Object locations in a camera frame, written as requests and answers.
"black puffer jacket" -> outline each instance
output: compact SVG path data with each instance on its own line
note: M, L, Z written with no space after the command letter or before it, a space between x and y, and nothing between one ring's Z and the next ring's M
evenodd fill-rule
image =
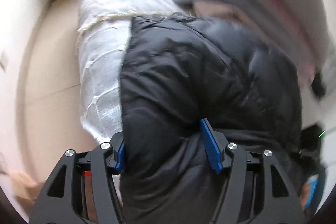
M297 190L305 180L289 156L301 131L295 67L250 29L180 14L134 18L121 103L128 224L209 223L225 177L210 168L203 117L246 150L271 149Z

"floor tile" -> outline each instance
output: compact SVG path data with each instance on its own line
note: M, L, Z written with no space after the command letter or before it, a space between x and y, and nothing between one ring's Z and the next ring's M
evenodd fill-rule
M45 180L67 149L92 150L97 143L79 121L80 86L46 96L25 106L27 150L37 180Z
M79 84L77 20L78 0L58 0L51 6L32 51L26 103Z

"blue gripper pad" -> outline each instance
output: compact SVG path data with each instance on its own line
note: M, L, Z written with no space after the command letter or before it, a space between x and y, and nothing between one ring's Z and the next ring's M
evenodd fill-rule
M309 207L309 205L311 204L311 201L313 200L313 197L314 197L314 194L315 194L315 190L316 190L316 187L317 187L317 183L318 183L318 179L319 179L319 175L314 175L314 176L311 176L309 179L308 179L308 184L310 186L310 190L309 190L309 198L305 204L306 207Z
M121 171L125 168L125 145L124 141L122 142L119 150L118 150L118 157L117 157L117 164L115 169L121 173Z
M219 174L223 170L221 151L214 138L213 130L206 119L201 119L201 133L211 168Z

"metal screw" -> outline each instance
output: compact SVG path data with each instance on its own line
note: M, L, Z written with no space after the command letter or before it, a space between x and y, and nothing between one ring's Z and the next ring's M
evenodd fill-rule
M238 148L238 145L236 145L235 143L229 143L227 147L231 150L236 150Z
M272 153L272 151L270 151L270 150L265 150L265 151L264 151L264 155L265 155L266 157L270 157L270 156L273 155L273 153Z
M101 149L109 149L110 148L110 144L109 143L102 143L101 145L100 145L100 148Z
M68 150L68 151L66 151L65 152L65 156L67 156L67 157L71 157L73 154L74 154L75 152L73 151L73 150Z

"white wall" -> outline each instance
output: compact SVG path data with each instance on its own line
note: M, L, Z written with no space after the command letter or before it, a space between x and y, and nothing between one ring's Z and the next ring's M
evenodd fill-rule
M47 8L49 0L0 0L0 152L9 169L25 171L18 141L17 107L19 72L27 45ZM0 175L0 185L8 199L25 215L13 199L8 178Z
M323 0L327 16L328 31L331 42L336 44L336 0ZM303 120L306 125L321 121L325 126L321 156L328 167L324 194L320 206L325 202L336 183L336 92L323 99L320 104L315 100L303 102Z

